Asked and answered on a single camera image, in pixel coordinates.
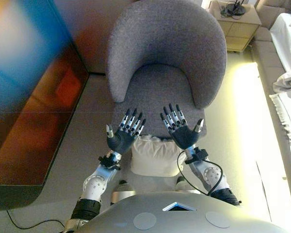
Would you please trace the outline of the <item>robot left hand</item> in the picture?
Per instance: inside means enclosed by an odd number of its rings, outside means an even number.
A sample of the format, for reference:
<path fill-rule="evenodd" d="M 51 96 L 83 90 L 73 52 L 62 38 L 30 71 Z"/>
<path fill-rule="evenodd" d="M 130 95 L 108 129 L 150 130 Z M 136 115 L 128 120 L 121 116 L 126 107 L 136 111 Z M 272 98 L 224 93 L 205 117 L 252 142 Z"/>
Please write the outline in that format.
<path fill-rule="evenodd" d="M 130 109 L 128 109 L 116 132 L 113 131 L 111 124 L 106 125 L 107 145 L 112 151 L 123 155 L 131 148 L 134 141 L 141 134 L 146 119 L 141 121 L 143 113 L 140 113 L 137 118 L 136 114 L 136 108 L 132 114 Z"/>

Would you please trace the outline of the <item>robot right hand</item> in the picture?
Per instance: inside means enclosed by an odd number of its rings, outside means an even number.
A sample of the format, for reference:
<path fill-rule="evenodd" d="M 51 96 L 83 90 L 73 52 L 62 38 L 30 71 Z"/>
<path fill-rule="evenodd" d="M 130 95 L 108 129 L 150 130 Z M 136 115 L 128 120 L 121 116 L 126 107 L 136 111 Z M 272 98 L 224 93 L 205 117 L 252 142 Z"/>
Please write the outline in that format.
<path fill-rule="evenodd" d="M 191 130 L 178 104 L 176 105 L 177 112 L 175 112 L 172 104 L 169 104 L 169 109 L 170 112 L 167 111 L 166 107 L 163 107 L 165 117 L 160 113 L 162 122 L 177 146 L 185 150 L 198 141 L 204 125 L 204 119 L 199 119 L 194 129 Z"/>

